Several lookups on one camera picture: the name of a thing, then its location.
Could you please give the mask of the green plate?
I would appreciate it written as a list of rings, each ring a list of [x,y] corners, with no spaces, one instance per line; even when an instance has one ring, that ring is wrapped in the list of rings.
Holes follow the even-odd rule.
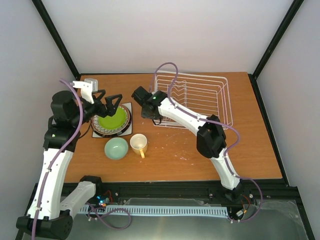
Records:
[[[121,127],[127,118],[127,112],[123,107],[118,107],[113,116],[98,117],[98,123],[105,129],[113,130]]]

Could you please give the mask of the yellow mug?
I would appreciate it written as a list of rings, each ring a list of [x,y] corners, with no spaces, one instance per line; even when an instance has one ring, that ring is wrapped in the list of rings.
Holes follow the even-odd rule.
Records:
[[[135,154],[141,156],[142,159],[145,158],[148,149],[148,140],[145,135],[140,133],[134,134],[130,138],[129,144]]]

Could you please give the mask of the mint green bowl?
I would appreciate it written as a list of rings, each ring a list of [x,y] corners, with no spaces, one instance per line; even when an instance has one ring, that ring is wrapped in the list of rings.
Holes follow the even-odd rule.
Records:
[[[129,150],[127,141],[121,137],[110,139],[104,146],[105,155],[111,160],[123,159]]]

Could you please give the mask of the white wire dish rack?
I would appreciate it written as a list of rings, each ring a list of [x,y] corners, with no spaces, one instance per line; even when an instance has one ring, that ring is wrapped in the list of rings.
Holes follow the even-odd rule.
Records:
[[[162,91],[167,93],[175,72],[160,70],[155,75],[152,93]],[[171,90],[174,101],[201,115],[216,115],[220,122],[233,126],[233,114],[229,93],[228,79],[223,76],[179,73]],[[164,117],[162,122],[155,120],[159,127],[184,129],[176,121]]]

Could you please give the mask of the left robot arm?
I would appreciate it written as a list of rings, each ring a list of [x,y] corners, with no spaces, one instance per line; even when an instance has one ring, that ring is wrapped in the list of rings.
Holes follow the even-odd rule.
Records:
[[[77,187],[61,200],[64,180],[69,163],[80,138],[80,128],[94,116],[113,116],[123,98],[121,94],[105,97],[105,90],[89,98],[77,92],[63,90],[52,97],[53,115],[44,135],[43,166],[34,199],[25,216],[16,221],[18,230],[35,237],[65,240],[72,229],[73,219],[88,202],[103,198],[102,179],[85,175]]]

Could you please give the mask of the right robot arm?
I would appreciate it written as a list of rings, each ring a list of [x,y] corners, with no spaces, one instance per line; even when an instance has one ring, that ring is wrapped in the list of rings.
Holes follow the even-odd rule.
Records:
[[[141,106],[142,118],[152,121],[169,118],[191,131],[196,136],[197,151],[215,167],[224,197],[232,203],[240,200],[244,187],[229,157],[231,147],[227,147],[223,127],[233,131],[234,128],[221,123],[214,114],[208,117],[190,110],[160,90],[151,93],[139,86],[131,97]]]

